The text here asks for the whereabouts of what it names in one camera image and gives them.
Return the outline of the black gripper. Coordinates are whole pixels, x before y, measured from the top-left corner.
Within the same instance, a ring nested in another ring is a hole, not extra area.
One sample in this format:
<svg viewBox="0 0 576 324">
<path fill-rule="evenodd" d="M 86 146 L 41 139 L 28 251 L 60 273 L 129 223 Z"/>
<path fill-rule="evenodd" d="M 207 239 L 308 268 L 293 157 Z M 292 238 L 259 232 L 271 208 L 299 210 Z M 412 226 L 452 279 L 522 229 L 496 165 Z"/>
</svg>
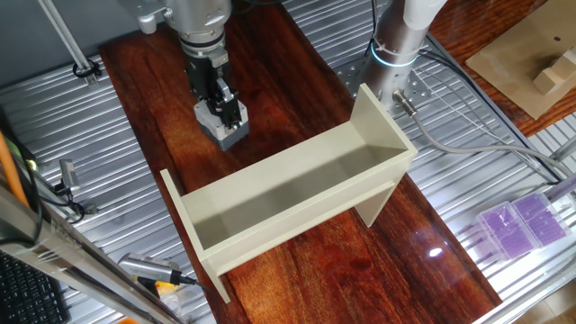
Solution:
<svg viewBox="0 0 576 324">
<path fill-rule="evenodd" d="M 185 46 L 186 74 L 191 92 L 204 101 L 210 114 L 220 116 L 229 129 L 242 123 L 236 92 L 230 87 L 230 62 L 222 44 L 210 47 Z"/>
</svg>

